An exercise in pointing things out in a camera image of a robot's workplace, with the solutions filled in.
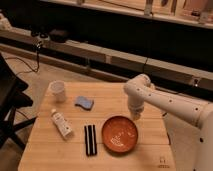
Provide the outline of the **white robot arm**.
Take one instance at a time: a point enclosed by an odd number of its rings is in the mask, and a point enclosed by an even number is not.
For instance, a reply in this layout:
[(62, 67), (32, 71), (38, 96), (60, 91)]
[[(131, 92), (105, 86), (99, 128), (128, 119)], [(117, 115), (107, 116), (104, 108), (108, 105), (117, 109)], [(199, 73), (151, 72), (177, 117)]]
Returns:
[(140, 74), (124, 84), (128, 109), (139, 118), (147, 102), (201, 130), (193, 171), (213, 171), (213, 102), (159, 91), (151, 87), (146, 74)]

